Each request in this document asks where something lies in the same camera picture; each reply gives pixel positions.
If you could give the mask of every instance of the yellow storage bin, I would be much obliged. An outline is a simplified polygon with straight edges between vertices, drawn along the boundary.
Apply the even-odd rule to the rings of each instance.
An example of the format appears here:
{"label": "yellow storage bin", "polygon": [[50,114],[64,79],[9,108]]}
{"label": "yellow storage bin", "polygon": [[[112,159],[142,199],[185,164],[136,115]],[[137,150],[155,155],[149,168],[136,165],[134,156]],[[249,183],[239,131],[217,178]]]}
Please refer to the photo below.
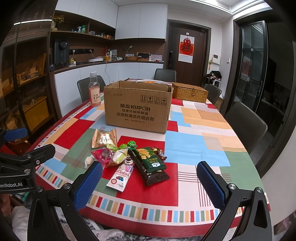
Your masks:
{"label": "yellow storage bin", "polygon": [[31,131],[49,117],[46,98],[47,96],[39,97],[35,104],[23,106],[24,114]]}

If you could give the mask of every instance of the sliding glass door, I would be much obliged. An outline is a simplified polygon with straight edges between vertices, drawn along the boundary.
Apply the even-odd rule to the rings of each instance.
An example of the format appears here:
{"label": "sliding glass door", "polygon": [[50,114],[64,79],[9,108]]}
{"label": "sliding glass door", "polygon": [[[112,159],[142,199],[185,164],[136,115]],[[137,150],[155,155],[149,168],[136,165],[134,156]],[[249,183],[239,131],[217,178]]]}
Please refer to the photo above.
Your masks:
{"label": "sliding glass door", "polygon": [[264,87],[268,43],[265,21],[240,28],[240,65],[234,101],[256,112]]}

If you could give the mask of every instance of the chair back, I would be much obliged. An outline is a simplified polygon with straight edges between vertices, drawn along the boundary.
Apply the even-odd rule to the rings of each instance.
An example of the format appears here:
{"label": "chair back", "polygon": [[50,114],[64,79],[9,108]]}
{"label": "chair back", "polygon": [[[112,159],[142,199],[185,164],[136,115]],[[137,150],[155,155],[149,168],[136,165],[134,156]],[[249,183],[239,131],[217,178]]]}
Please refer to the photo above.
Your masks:
{"label": "chair back", "polygon": [[222,90],[220,90],[217,86],[214,86],[212,84],[205,86],[205,90],[209,92],[207,95],[207,99],[211,101],[212,104],[216,103],[220,94],[222,93]]}
{"label": "chair back", "polygon": [[241,102],[235,102],[224,118],[249,154],[267,132],[266,123]]}
{"label": "chair back", "polygon": [[177,72],[171,69],[156,69],[154,80],[161,80],[164,82],[176,82]]}
{"label": "chair back", "polygon": [[[97,75],[98,83],[100,84],[100,92],[104,91],[104,87],[106,86],[105,81],[102,76]],[[82,103],[89,100],[89,78],[79,80],[77,82],[78,90],[81,96]]]}

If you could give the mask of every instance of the upper cabinet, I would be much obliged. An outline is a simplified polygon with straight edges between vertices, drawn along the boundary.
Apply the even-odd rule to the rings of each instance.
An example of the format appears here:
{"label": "upper cabinet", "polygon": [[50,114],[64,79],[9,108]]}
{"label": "upper cabinet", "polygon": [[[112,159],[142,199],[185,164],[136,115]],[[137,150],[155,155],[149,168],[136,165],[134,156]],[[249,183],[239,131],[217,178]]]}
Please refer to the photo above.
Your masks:
{"label": "upper cabinet", "polygon": [[165,39],[167,4],[143,3],[118,7],[115,39]]}
{"label": "upper cabinet", "polygon": [[112,0],[58,0],[56,10],[76,13],[116,27],[118,6]]}
{"label": "upper cabinet", "polygon": [[119,6],[115,39],[138,38],[140,14],[141,4]]}
{"label": "upper cabinet", "polygon": [[165,39],[167,9],[165,3],[141,4],[139,38]]}

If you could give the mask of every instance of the open cardboard box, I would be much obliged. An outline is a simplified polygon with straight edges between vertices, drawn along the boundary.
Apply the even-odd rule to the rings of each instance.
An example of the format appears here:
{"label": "open cardboard box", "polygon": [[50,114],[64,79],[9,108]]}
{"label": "open cardboard box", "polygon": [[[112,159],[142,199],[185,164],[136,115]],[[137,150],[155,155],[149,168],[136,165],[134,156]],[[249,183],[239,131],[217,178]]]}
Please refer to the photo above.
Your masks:
{"label": "open cardboard box", "polygon": [[165,133],[172,87],[164,84],[119,81],[104,87],[109,125]]}

